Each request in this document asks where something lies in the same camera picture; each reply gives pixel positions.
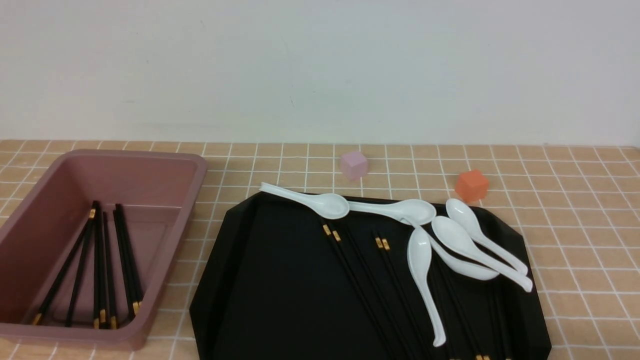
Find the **black chopstick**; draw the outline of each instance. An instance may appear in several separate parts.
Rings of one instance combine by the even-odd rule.
[[[391,256],[388,253],[389,251],[391,251],[391,246],[389,245],[388,240],[382,237],[380,233],[377,232],[376,230],[372,231],[372,235],[373,235],[373,238],[376,240],[376,246],[378,247],[378,250],[380,250],[380,257],[385,263],[387,272],[390,273],[392,276],[391,282],[393,283],[394,288],[396,289],[396,293],[400,297],[402,306],[409,318],[409,322],[411,323],[411,326],[413,327],[413,331],[416,333],[416,337],[418,338],[420,347],[422,348],[422,351],[425,354],[430,354],[431,352],[429,351],[429,348],[427,347],[427,345],[424,343],[424,340],[422,339],[420,327],[418,327],[418,324],[415,322],[415,315],[411,310],[411,305],[409,305],[409,300],[408,300],[409,298],[407,297],[406,292],[404,291],[404,287],[402,285],[402,282],[400,281],[400,277],[396,272],[396,268],[393,262],[391,262]]]
[[[351,269],[351,267],[349,266],[349,263],[347,262],[347,259],[345,258],[344,253],[342,252],[342,249],[339,247],[339,242],[342,241],[342,238],[337,232],[334,232],[329,228],[329,224],[326,223],[323,217],[319,217],[319,219],[320,219],[320,224],[323,228],[323,231],[325,235],[327,235],[329,244],[332,246],[332,249],[335,255],[338,257],[338,259],[340,259],[340,263],[342,264],[344,271],[347,273],[347,276],[349,277],[349,280],[353,285],[353,289],[358,294],[358,298],[360,299],[360,302],[364,306],[365,311],[369,315],[369,319],[371,320],[371,322],[373,322],[374,327],[376,328],[376,332],[380,337],[380,340],[383,342],[387,352],[389,354],[393,354],[393,352],[391,351],[391,346],[388,342],[388,339],[382,331],[382,326],[380,325],[378,318],[376,317],[373,310],[371,309],[371,305],[368,303],[360,283],[356,280],[355,274],[353,273],[353,269]]]
[[[104,291],[102,289],[102,262],[100,261],[100,258],[102,257],[102,211],[100,210],[100,205],[96,206],[95,212],[96,217],[93,220],[93,328],[100,329],[100,320],[105,319],[102,321],[103,323],[106,321],[106,316],[104,314],[100,316],[100,301],[102,292]]]
[[[498,309],[495,303],[495,293],[493,291],[493,283],[489,282],[484,285],[485,297],[487,299],[488,311],[489,311],[489,329],[491,334],[493,353],[491,354],[494,359],[502,358],[502,334],[500,333],[500,323],[498,319]]]
[[[469,323],[467,314],[464,308],[462,307],[462,304],[460,303],[458,296],[453,290],[453,283],[451,282],[451,279],[448,276],[446,276],[444,271],[442,270],[442,267],[446,265],[444,265],[444,263],[436,257],[434,257],[434,260],[437,261],[437,264],[436,266],[433,266],[433,265],[432,266],[440,274],[440,277],[444,280],[444,287],[447,290],[447,293],[449,294],[449,298],[451,298],[451,302],[455,307],[456,313],[458,314],[458,320],[462,324],[463,332],[467,335],[467,339],[469,341],[469,344],[471,345],[471,349],[475,353],[476,360],[484,360],[482,356],[482,351],[480,349],[480,345],[478,342],[478,337],[475,334],[473,328],[471,327],[471,324]]]
[[[409,357],[415,357],[415,355],[411,353],[409,345],[406,343],[402,330],[400,329],[400,326],[396,321],[396,318],[391,310],[391,306],[389,305],[387,298],[385,298],[384,294],[382,294],[382,291],[378,286],[378,282],[376,281],[375,276],[373,276],[373,271],[371,270],[371,268],[369,268],[369,265],[365,261],[364,256],[360,251],[360,247],[358,246],[357,242],[355,241],[348,227],[344,227],[344,233],[347,235],[346,239],[348,240],[349,244],[353,245],[353,249],[355,251],[356,257],[358,258],[358,261],[362,265],[362,268],[365,270],[365,274],[367,274],[367,278],[369,279],[369,282],[371,282],[373,290],[376,292],[376,296],[378,297],[378,300],[382,303],[382,308],[384,312],[387,314],[387,317],[389,318],[391,325],[394,328],[394,332],[397,334],[397,337],[400,339],[404,352]]]
[[[116,305],[115,286],[113,284],[113,265],[111,262],[111,241],[109,240],[109,223],[107,222],[107,213],[102,213],[102,232],[104,244],[104,257],[107,280],[107,295],[109,297],[108,313],[109,327],[111,330],[118,328],[118,306]]]
[[[134,299],[135,294],[133,290],[133,278],[131,271],[129,270],[129,260],[127,255],[127,249],[124,244],[124,235],[122,234],[122,228],[120,227],[120,219],[118,217],[118,211],[113,210],[113,221],[116,226],[116,239],[118,240],[118,252],[120,253],[120,268],[122,269],[122,280],[124,281],[124,292],[127,297],[127,309],[129,310],[129,320],[133,320],[136,316],[136,310],[138,302]]]
[[[493,301],[498,315],[498,326],[500,328],[500,340],[505,360],[511,360],[513,353],[511,351],[511,340],[509,339],[509,331],[507,329],[507,316],[504,314],[504,303],[502,301],[502,286],[499,282],[493,284]]]
[[[131,238],[129,237],[129,230],[127,228],[127,222],[124,216],[124,208],[121,204],[116,204],[116,212],[118,213],[119,222],[120,222],[120,230],[122,231],[123,243],[125,245],[125,249],[127,251],[127,259],[129,260],[129,271],[131,272],[131,278],[133,280],[132,289],[134,294],[134,314],[137,315],[140,310],[140,306],[142,305],[142,284],[140,283],[140,273],[138,272],[138,266],[136,264],[136,257],[133,253],[133,248],[131,246]]]
[[[65,275],[67,274],[67,271],[69,270],[69,267],[71,266],[71,263],[73,262],[76,256],[77,250],[80,248],[80,244],[83,243],[84,234],[86,233],[86,230],[89,226],[90,221],[91,221],[91,218],[88,217],[86,219],[86,222],[84,223],[82,231],[80,231],[80,234],[76,239],[74,246],[71,248],[69,255],[67,255],[67,259],[62,264],[62,267],[58,271],[58,275],[56,276],[56,279],[53,280],[53,283],[51,284],[51,287],[49,288],[47,295],[45,296],[44,300],[42,301],[42,304],[38,308],[38,313],[36,314],[36,316],[33,318],[33,321],[31,322],[32,325],[40,325],[40,322],[42,321],[43,316],[47,313],[47,310],[49,309],[49,306],[51,305],[53,298],[56,296],[58,290],[60,289],[60,284],[62,284],[62,280],[65,279]]]
[[[80,252],[80,260],[78,261],[78,268],[76,272],[76,280],[74,281],[74,289],[71,291],[71,301],[69,302],[69,309],[67,310],[67,318],[65,319],[65,327],[71,327],[71,322],[74,317],[74,311],[76,309],[76,302],[78,299],[78,293],[80,292],[80,285],[82,283],[82,277],[84,275],[84,263],[86,262],[86,253],[89,251],[89,244],[91,242],[91,232],[93,230],[93,221],[95,218],[95,211],[98,206],[98,202],[94,201],[89,212],[89,222],[84,233],[82,251]]]

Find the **orange cube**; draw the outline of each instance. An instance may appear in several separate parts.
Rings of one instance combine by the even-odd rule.
[[[463,172],[458,176],[456,193],[464,202],[474,202],[483,199],[489,190],[489,179],[480,170]]]

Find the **spoon handle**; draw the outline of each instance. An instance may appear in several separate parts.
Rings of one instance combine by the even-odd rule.
[[[267,184],[267,183],[262,183],[260,185],[260,191],[277,195],[285,199],[293,200],[295,202],[299,202],[304,205],[308,205],[307,195],[303,193],[297,193],[297,192],[294,192],[285,188],[281,188],[279,186],[275,186],[272,184]]]
[[[390,217],[394,220],[400,221],[401,217],[395,211],[389,211],[385,208],[385,205],[367,204],[365,202],[349,201],[349,210],[357,211],[360,213],[370,213],[382,215],[384,217]]]
[[[520,259],[516,258],[512,253],[505,250],[500,245],[491,241],[491,239],[487,238],[485,235],[474,234],[472,236],[473,240],[478,244],[486,247],[491,250],[494,254],[500,256],[504,261],[509,263],[509,265],[513,266],[517,272],[522,275],[527,275],[529,273],[529,268],[525,265]]]
[[[444,326],[442,325],[436,303],[433,301],[433,296],[431,296],[427,279],[423,279],[419,284],[418,290],[420,290],[424,305],[427,307],[427,313],[429,313],[429,318],[431,319],[431,326],[433,326],[433,334],[435,335],[433,346],[439,347],[447,341],[447,335],[444,332]]]
[[[531,289],[533,289],[533,282],[531,281],[530,278],[522,275],[521,273],[505,265],[504,263],[501,263],[500,261],[493,259],[491,256],[485,254],[479,249],[475,253],[476,253],[476,256],[475,256],[476,260],[478,260],[481,264],[494,269],[495,271],[504,275],[511,281],[520,285],[520,287],[522,287],[524,291],[526,291],[527,293],[530,293]]]

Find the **black tray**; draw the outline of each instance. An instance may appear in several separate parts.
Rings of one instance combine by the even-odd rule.
[[[439,215],[445,214],[444,205],[435,207]],[[524,241],[516,231],[487,210],[473,210],[485,234],[529,265]],[[379,328],[373,325],[319,217],[295,202],[258,193],[227,212],[189,308],[201,359],[448,358],[445,346],[431,345],[429,316],[408,271],[406,243],[412,228],[389,218],[356,212],[332,223],[341,233],[348,229],[363,245],[362,255],[371,262],[376,282],[387,298],[387,309],[392,310],[390,317],[396,321],[394,327],[380,316],[379,328],[388,336],[380,336]],[[406,290],[408,309],[397,296],[382,257],[376,254],[372,229],[389,240],[389,254]],[[535,286],[526,293],[503,277],[487,282],[469,279],[450,271],[434,253],[429,286],[447,331],[447,342],[457,358],[473,359],[475,354],[460,322],[452,318],[456,313],[451,301],[438,297],[439,291],[445,291],[441,290],[442,284],[438,285],[442,281],[436,276],[438,272],[452,280],[468,323],[487,349],[485,355],[498,359],[501,352],[492,336],[487,296],[499,293],[513,359],[547,358],[551,344]],[[373,304],[374,313],[382,314],[384,307],[371,291],[365,291],[367,300]],[[411,323],[409,313],[415,323]]]

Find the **chopstick gold tip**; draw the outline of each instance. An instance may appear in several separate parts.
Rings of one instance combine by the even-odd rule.
[[[342,239],[340,239],[340,235],[338,235],[338,232],[336,230],[333,230],[333,237],[335,238],[335,241],[337,241],[337,242],[342,241]]]
[[[42,314],[38,313],[36,317],[33,318],[32,325],[40,325],[40,320],[42,319]]]

